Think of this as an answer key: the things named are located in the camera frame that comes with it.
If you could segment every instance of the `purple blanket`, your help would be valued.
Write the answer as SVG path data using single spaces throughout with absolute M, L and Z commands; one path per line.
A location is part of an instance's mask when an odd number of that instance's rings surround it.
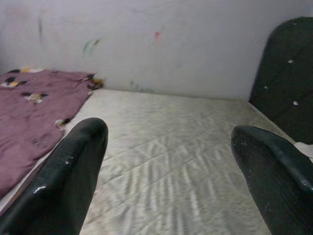
M 82 72 L 11 71 L 0 78 L 0 199 L 62 138 L 90 96 Z

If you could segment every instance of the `tufted headboard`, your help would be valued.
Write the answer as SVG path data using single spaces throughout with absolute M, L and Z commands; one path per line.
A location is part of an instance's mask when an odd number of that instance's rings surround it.
M 268 39 L 250 103 L 296 142 L 313 144 L 313 18 L 277 27 Z

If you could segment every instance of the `mattress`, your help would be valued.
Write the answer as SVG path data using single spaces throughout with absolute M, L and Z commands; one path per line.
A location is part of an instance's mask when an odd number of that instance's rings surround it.
M 230 149 L 236 125 L 292 141 L 245 101 L 97 90 L 109 143 L 81 235 L 269 235 Z

